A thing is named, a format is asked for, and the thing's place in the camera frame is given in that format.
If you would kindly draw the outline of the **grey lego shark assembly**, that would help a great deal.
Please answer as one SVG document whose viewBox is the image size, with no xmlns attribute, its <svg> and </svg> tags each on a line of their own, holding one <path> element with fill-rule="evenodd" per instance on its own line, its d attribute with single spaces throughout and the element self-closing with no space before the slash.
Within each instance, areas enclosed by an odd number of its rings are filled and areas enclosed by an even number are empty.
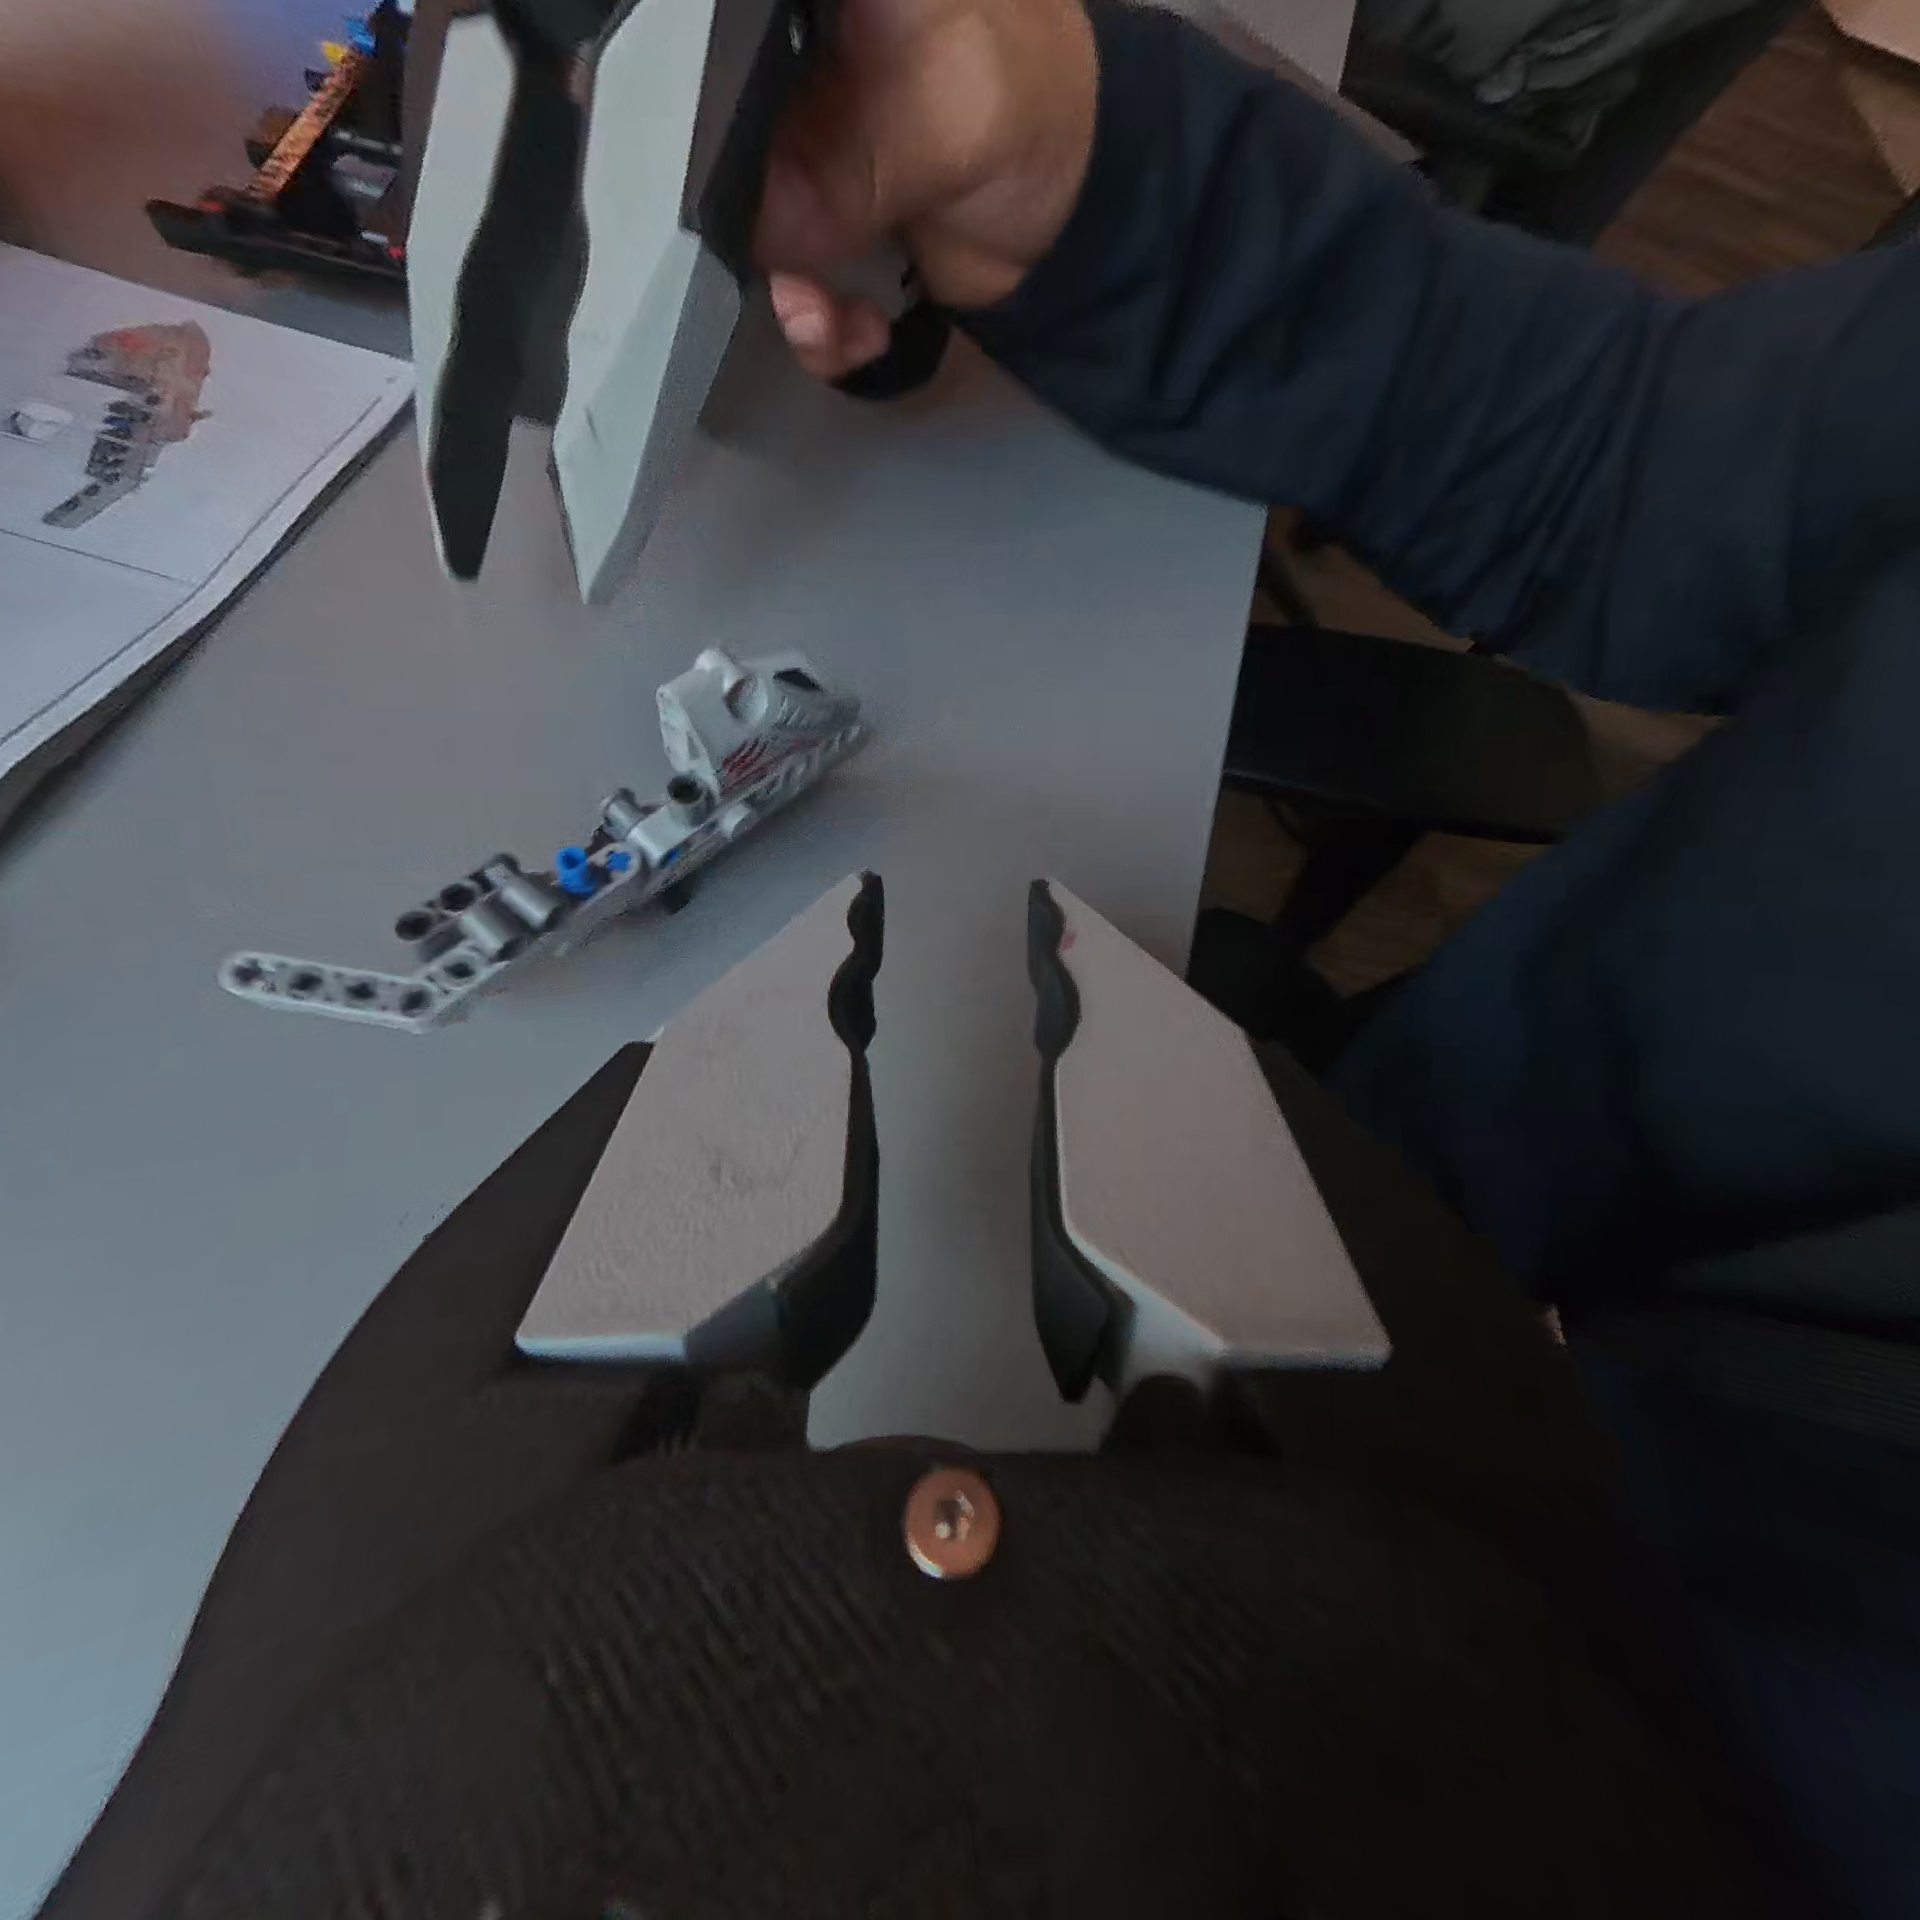
<svg viewBox="0 0 1920 1920">
<path fill-rule="evenodd" d="M 544 869 L 491 854 L 397 914 L 412 966 L 377 971 L 269 950 L 236 950 L 219 988 L 263 1011 L 425 1033 L 461 1018 L 507 979 L 555 962 L 601 928 L 684 907 L 695 880 L 799 802 L 864 746 L 859 700 L 801 653 L 695 657 L 655 692 L 668 766 L 651 797 L 607 794 L 582 837 Z"/>
</svg>

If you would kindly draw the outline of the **person's right forearm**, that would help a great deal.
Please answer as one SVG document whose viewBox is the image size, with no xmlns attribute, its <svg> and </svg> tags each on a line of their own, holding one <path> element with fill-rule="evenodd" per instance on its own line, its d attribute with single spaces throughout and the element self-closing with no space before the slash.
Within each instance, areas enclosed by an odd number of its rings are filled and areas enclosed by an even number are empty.
<svg viewBox="0 0 1920 1920">
<path fill-rule="evenodd" d="M 1660 294 L 1439 208 L 1177 17 L 1093 5 L 1088 180 L 983 349 L 1607 702 L 1915 707 L 1915 243 Z"/>
</svg>

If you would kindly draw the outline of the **person's dark clothed body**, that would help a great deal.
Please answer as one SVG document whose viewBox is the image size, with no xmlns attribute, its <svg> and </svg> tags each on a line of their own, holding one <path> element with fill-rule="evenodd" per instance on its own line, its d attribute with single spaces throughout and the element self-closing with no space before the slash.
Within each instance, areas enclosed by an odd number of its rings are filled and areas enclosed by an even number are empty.
<svg viewBox="0 0 1920 1920">
<path fill-rule="evenodd" d="M 1915 562 L 1511 880 L 1329 1086 L 1561 1313 L 1839 1915 L 1915 1915 Z"/>
</svg>

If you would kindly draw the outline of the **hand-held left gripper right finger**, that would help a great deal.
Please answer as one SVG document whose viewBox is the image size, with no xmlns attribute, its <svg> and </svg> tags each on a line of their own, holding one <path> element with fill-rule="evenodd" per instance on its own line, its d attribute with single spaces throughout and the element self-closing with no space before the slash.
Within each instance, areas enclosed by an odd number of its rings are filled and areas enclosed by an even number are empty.
<svg viewBox="0 0 1920 1920">
<path fill-rule="evenodd" d="M 1389 1338 L 1253 1042 L 1056 880 L 1025 897 L 1031 1306 L 1067 1403 L 1374 1374 Z"/>
</svg>

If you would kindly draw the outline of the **lego instruction booklet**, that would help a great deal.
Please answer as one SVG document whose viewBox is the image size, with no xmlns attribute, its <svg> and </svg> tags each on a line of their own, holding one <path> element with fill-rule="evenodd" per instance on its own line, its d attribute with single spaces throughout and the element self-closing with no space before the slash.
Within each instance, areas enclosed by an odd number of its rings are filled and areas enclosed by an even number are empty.
<svg viewBox="0 0 1920 1920">
<path fill-rule="evenodd" d="M 404 356 L 4 246 L 3 818 L 397 424 Z"/>
</svg>

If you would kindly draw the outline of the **black lego chassis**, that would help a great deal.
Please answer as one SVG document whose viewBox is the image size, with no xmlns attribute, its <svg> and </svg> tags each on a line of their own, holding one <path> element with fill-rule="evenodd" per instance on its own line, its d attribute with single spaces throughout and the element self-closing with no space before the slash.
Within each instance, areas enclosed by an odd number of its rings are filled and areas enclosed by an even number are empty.
<svg viewBox="0 0 1920 1920">
<path fill-rule="evenodd" d="M 404 282 L 401 82 L 412 5 L 347 17 L 303 72 L 300 106 L 268 107 L 246 134 L 251 173 L 191 202 L 149 200 L 165 246 L 239 274 Z"/>
</svg>

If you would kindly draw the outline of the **black office chair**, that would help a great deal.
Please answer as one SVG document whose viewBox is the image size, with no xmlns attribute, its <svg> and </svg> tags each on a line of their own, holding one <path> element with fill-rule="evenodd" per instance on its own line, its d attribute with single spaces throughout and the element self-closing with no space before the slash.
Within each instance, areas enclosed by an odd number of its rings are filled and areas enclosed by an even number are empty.
<svg viewBox="0 0 1920 1920">
<path fill-rule="evenodd" d="M 1547 849 L 1601 797 L 1559 686 L 1476 649 L 1273 621 L 1245 633 L 1220 789 L 1260 800 L 1303 867 L 1270 918 L 1201 907 L 1185 981 L 1310 1073 L 1407 981 L 1347 997 L 1312 949 L 1422 838 Z"/>
</svg>

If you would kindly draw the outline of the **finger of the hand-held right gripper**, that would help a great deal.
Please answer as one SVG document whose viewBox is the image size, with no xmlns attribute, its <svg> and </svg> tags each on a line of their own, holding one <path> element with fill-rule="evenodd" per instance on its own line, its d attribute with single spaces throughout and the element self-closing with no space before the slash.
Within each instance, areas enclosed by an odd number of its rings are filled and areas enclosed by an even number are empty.
<svg viewBox="0 0 1920 1920">
<path fill-rule="evenodd" d="M 438 562 L 484 564 L 517 424 L 555 425 L 584 277 L 595 3 L 421 5 L 404 77 L 417 446 Z"/>
<path fill-rule="evenodd" d="M 737 310 L 731 277 L 681 210 L 712 13 L 716 3 L 628 5 L 592 60 L 582 284 L 550 434 L 588 606 L 617 595 L 651 536 Z"/>
</svg>

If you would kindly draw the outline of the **person's right hand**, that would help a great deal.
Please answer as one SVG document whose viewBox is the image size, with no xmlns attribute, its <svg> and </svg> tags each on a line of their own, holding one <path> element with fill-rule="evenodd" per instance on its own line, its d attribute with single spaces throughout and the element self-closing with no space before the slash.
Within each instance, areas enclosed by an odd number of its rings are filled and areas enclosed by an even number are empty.
<svg viewBox="0 0 1920 1920">
<path fill-rule="evenodd" d="M 1062 235 L 1095 130 L 1084 5 L 843 5 L 775 132 L 751 241 L 798 364 L 838 381 L 888 346 L 879 309 L 833 285 L 884 245 L 951 313 L 1008 300 Z"/>
</svg>

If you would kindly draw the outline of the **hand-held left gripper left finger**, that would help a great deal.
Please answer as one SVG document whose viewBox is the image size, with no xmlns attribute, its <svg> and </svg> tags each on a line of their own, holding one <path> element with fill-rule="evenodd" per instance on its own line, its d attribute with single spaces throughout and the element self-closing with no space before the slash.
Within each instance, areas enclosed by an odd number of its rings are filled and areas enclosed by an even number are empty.
<svg viewBox="0 0 1920 1920">
<path fill-rule="evenodd" d="M 668 1024 L 519 1328 L 527 1360 L 812 1390 L 878 1289 L 869 1051 L 881 880 L 859 870 Z"/>
</svg>

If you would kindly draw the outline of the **black chair with grey cloth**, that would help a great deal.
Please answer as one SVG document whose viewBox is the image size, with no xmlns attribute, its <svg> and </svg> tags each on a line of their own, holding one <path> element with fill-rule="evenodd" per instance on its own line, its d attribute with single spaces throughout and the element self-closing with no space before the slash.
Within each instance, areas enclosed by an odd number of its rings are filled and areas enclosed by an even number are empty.
<svg viewBox="0 0 1920 1920">
<path fill-rule="evenodd" d="M 1341 97 L 1438 197 L 1588 246 L 1801 3 L 1359 3 Z"/>
</svg>

